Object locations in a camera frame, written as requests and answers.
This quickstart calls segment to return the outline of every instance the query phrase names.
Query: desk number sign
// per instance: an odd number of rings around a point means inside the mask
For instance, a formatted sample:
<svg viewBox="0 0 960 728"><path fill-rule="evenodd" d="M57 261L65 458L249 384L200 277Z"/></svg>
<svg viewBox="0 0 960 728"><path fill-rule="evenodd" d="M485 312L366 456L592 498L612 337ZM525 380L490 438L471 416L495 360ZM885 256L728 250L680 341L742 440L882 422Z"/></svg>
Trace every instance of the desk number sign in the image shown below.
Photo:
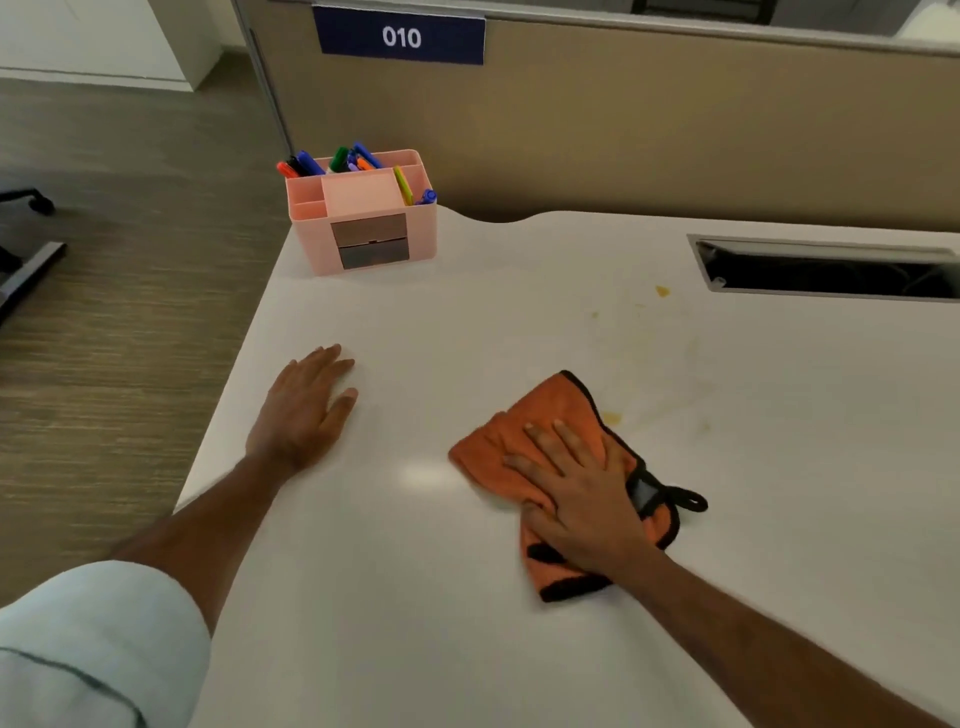
<svg viewBox="0 0 960 728"><path fill-rule="evenodd" d="M337 56L483 65L487 20L313 6L320 48Z"/></svg>

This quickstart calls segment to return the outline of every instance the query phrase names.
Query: shirt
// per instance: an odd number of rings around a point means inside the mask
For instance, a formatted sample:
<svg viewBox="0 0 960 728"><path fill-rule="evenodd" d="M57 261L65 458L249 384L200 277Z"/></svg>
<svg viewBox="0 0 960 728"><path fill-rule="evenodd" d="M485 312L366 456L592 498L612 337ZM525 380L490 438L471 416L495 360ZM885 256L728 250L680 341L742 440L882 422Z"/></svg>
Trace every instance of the shirt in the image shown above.
<svg viewBox="0 0 960 728"><path fill-rule="evenodd" d="M200 609L167 574L65 571L0 610L0 726L183 728L209 660Z"/></svg>

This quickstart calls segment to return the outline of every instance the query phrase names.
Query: brown carpeted floor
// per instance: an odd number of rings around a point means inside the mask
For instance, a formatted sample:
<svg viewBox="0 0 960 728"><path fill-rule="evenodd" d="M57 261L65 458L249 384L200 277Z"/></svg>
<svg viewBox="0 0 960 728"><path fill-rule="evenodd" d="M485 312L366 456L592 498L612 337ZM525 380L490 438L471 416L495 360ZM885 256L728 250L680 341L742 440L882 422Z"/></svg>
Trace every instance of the brown carpeted floor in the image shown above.
<svg viewBox="0 0 960 728"><path fill-rule="evenodd" d="M69 245L0 324L0 604L170 511L286 233L250 62L193 94L0 80L0 243Z"/></svg>

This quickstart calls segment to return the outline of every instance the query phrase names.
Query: cubicle partition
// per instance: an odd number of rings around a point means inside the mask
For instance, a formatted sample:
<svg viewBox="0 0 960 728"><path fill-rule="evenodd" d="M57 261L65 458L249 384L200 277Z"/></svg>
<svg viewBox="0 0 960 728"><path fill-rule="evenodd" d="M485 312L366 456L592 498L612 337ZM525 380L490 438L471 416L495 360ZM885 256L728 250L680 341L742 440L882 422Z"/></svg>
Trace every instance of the cubicle partition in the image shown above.
<svg viewBox="0 0 960 728"><path fill-rule="evenodd" d="M324 54L308 3L236 2L286 144L419 150L440 202L474 217L960 231L949 49L464 4L404 7L485 16L482 65L398 61Z"/></svg>

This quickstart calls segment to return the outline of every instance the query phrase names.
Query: desk surface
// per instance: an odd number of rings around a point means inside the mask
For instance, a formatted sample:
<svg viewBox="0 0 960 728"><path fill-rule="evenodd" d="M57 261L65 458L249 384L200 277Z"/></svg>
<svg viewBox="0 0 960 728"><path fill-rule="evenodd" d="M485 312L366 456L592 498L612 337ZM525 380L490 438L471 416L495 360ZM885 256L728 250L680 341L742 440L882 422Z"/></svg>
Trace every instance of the desk surface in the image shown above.
<svg viewBox="0 0 960 728"><path fill-rule="evenodd" d="M960 305L712 293L686 238L960 236L439 215L436 259L333 278L287 238L181 501L241 455L290 358L341 342L360 399L253 542L196 728L745 725L618 590L540 605L516 512L447 462L560 369L658 477L709 499L675 559L960 716Z"/></svg>

